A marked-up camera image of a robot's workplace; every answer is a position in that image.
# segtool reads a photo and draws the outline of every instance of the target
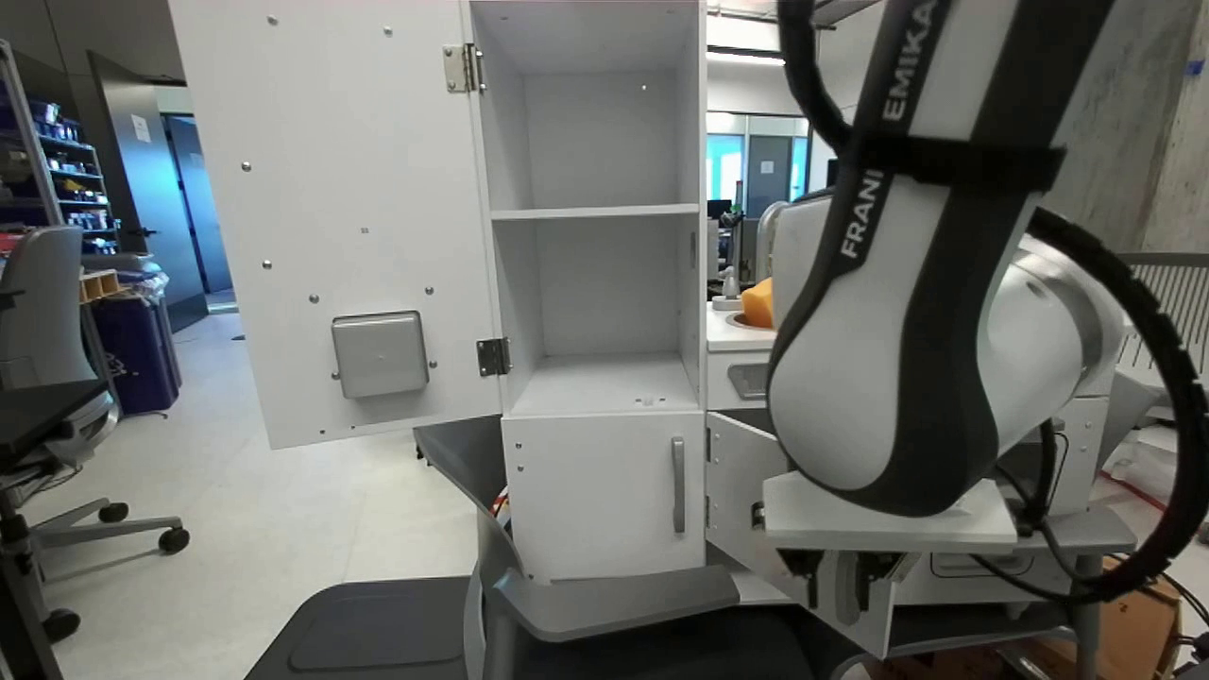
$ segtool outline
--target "doorway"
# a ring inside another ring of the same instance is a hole
[[[175,146],[183,205],[193,229],[198,267],[212,315],[237,310],[229,287],[229,264],[224,244],[224,227],[217,213],[212,175],[205,167],[202,137],[193,113],[161,116],[165,138]]]

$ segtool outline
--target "office chair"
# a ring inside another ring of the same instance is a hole
[[[59,383],[100,383],[82,350],[78,324],[78,229],[48,227],[30,229],[5,264],[0,290],[15,298],[0,310],[0,389],[33,389]],[[110,393],[82,404],[40,450],[19,460],[19,473],[0,473],[9,480],[0,491],[5,520],[19,518],[19,507],[33,495],[77,476],[78,466],[100,450],[100,442],[118,428],[118,402]],[[25,534],[30,575],[47,548],[90,544],[132,534],[159,534],[159,550],[175,555],[190,544],[183,518],[125,520],[127,507],[93,499],[67,512],[58,512]],[[67,638],[78,626],[77,613],[48,613],[47,636]]]

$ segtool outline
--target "floor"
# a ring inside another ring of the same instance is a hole
[[[263,442],[237,315],[176,335],[175,410],[118,428],[78,480],[30,507],[48,518],[110,495],[132,512],[183,512],[193,544],[156,538],[58,550],[48,599],[82,630],[58,645],[71,680],[236,680],[316,591],[367,578],[466,575],[474,507],[413,458],[407,436],[275,455]],[[1134,529],[1151,509],[1108,491]],[[1204,548],[1175,578],[1209,597]]]

